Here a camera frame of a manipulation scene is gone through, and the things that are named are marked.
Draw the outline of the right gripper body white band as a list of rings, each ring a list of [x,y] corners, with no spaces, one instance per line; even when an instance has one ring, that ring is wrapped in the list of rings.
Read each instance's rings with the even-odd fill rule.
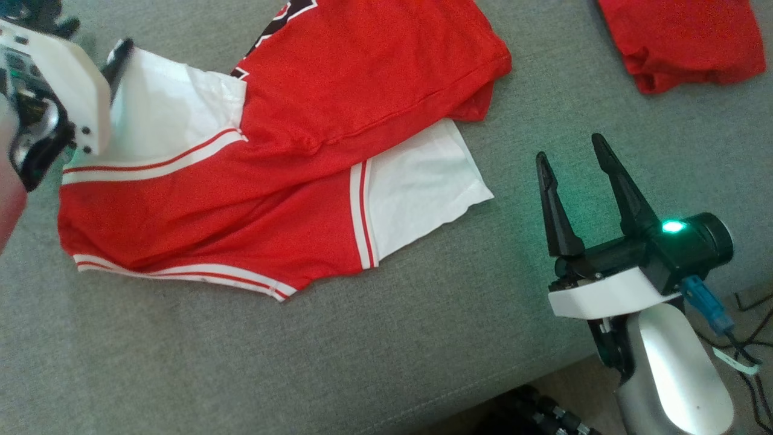
[[[646,243],[625,237],[557,258],[557,280],[548,287],[553,314],[601,320],[676,299],[676,291],[661,294],[646,277],[640,268],[645,259]]]

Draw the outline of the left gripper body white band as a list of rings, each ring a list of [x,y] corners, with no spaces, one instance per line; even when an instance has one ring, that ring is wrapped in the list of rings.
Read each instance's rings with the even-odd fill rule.
[[[25,191],[66,149],[108,149],[112,80],[75,42],[2,19],[2,162]]]

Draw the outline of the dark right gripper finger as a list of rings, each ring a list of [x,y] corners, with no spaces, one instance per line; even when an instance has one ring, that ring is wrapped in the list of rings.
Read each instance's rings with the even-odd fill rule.
[[[536,155],[539,198],[543,210],[548,253],[553,258],[574,258],[585,253],[585,245],[575,233],[557,188],[558,182],[545,152]]]
[[[626,237],[652,235],[661,223],[640,188],[630,177],[604,135],[591,135],[592,145],[601,170],[607,174],[620,214],[620,227]]]

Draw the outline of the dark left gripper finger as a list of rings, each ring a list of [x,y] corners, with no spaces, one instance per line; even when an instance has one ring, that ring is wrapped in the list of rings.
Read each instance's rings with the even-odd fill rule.
[[[108,85],[118,85],[124,70],[132,55],[133,40],[124,38],[119,40],[115,47],[110,51],[105,66],[100,69],[102,76],[106,79]]]

